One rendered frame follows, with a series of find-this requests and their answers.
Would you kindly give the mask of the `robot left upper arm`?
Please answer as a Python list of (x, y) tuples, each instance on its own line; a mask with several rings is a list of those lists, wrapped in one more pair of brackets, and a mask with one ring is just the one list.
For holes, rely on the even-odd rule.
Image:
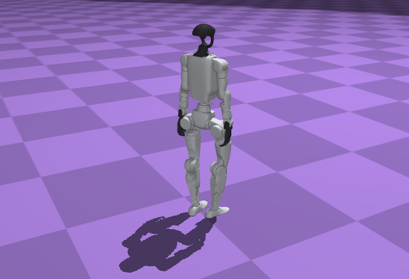
[(189, 54), (182, 55), (180, 58), (180, 63), (181, 63), (181, 89), (184, 91), (190, 91), (189, 90), (189, 84), (188, 84), (188, 75), (187, 75), (187, 58)]

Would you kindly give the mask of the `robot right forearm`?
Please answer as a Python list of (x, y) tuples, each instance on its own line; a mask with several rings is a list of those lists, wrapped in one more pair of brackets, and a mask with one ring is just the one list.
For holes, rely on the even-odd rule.
[(231, 92), (226, 91), (224, 94), (224, 101), (220, 102), (220, 107), (222, 109), (223, 125), (224, 122), (229, 122), (229, 127), (232, 126), (232, 113), (231, 113)]

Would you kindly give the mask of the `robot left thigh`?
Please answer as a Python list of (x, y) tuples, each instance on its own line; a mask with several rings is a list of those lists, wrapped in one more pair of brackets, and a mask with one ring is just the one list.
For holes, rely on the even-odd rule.
[(180, 120), (181, 127), (185, 131), (185, 140), (189, 159), (186, 162), (186, 170), (188, 172), (197, 172), (199, 170), (199, 155), (201, 147), (201, 131), (200, 128), (192, 126), (192, 114), (186, 114)]

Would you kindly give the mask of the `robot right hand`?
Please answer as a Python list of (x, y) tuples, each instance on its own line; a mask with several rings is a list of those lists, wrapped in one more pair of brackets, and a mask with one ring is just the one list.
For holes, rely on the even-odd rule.
[(220, 147), (226, 146), (228, 144), (230, 137), (231, 137), (231, 129), (233, 129), (233, 126), (229, 127), (229, 122), (224, 122), (224, 129), (226, 130), (225, 133), (225, 140), (223, 145), (219, 145)]

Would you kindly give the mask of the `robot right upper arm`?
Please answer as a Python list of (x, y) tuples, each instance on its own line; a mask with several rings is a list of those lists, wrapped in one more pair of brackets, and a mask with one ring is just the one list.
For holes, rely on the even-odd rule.
[(213, 58), (212, 65), (213, 65), (213, 70), (217, 74), (217, 88), (218, 88), (217, 97), (220, 100), (224, 100), (225, 92), (229, 91), (226, 89), (227, 84), (228, 84), (228, 69), (229, 69), (228, 62), (224, 59)]

